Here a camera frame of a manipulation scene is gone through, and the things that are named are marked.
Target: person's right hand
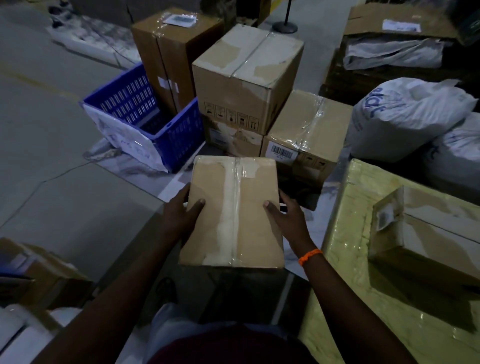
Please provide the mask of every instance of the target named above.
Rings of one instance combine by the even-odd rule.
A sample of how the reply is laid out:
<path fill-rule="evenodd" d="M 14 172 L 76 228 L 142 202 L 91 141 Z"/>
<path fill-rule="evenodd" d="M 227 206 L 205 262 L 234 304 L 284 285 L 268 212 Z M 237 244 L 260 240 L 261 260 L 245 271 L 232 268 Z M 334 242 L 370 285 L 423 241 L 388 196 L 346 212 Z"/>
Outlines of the person's right hand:
<path fill-rule="evenodd" d="M 296 200 L 288 197 L 280 190 L 280 197 L 287 205 L 287 213 L 282 214 L 278 208 L 270 201 L 264 202 L 264 207 L 280 228 L 282 235 L 290 243 L 295 255 L 300 258 L 309 251 L 316 249 L 315 244 L 308 233 L 305 215 Z"/>

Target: blue plastic crate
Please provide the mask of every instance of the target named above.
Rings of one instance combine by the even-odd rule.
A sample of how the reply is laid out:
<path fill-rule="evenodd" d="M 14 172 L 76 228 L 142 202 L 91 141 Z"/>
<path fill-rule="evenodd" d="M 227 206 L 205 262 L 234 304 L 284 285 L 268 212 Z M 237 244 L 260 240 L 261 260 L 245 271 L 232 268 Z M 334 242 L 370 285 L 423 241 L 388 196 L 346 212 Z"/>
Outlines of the blue plastic crate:
<path fill-rule="evenodd" d="M 159 109 L 141 63 L 81 104 L 108 141 L 155 169 L 163 164 L 178 171 L 205 140 L 197 98 L 170 119 Z"/>

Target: hand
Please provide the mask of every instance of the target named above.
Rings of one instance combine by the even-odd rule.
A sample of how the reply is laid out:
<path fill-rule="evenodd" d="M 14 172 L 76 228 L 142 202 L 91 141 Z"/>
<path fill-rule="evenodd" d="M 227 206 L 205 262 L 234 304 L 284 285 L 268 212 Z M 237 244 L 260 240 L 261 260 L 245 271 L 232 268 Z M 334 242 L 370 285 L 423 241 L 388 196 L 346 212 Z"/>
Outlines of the hand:
<path fill-rule="evenodd" d="M 200 199 L 187 211 L 183 206 L 183 202 L 186 200 L 189 190 L 190 183 L 186 184 L 170 202 L 166 203 L 163 209 L 163 219 L 160 228 L 165 235 L 165 240 L 172 247 L 178 240 L 182 240 L 182 244 L 187 242 L 195 227 L 198 215 L 200 215 L 205 206 L 205 200 Z"/>
<path fill-rule="evenodd" d="M 296 200 L 280 190 L 280 197 L 287 205 L 287 213 L 282 214 L 270 201 L 264 202 L 267 212 L 273 217 L 282 235 L 288 240 L 295 255 L 300 258 L 310 250 L 316 249 L 308 233 L 305 215 Z"/>

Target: white plastic sack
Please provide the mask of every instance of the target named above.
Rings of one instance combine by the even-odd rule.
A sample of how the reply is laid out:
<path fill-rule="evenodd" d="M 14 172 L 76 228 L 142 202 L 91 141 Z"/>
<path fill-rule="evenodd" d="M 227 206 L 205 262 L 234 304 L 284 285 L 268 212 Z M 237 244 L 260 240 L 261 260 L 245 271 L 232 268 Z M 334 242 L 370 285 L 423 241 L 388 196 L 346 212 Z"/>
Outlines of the white plastic sack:
<path fill-rule="evenodd" d="M 352 39 L 347 44 L 343 66 L 364 70 L 384 64 L 401 67 L 439 68 L 444 42 L 435 39 L 388 41 L 384 38 Z"/>
<path fill-rule="evenodd" d="M 422 157 L 432 186 L 464 200 L 480 203 L 480 114 L 432 140 Z"/>
<path fill-rule="evenodd" d="M 353 107 L 347 141 L 356 158 L 397 162 L 470 114 L 477 103 L 456 80 L 397 78 Z"/>

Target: warehouse floor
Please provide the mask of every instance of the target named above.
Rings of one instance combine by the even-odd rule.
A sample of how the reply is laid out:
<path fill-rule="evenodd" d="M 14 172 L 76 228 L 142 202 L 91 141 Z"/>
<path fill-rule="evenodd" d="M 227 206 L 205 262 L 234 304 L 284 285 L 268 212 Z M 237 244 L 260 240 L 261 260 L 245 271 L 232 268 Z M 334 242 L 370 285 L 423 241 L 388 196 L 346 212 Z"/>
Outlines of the warehouse floor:
<path fill-rule="evenodd" d="M 305 41 L 296 88 L 318 92 L 355 2 L 293 1 L 294 36 Z M 82 158 L 101 135 L 77 102 L 121 70 L 54 44 L 49 24 L 45 2 L 0 0 L 0 236 L 48 248 L 99 281 L 161 202 Z"/>

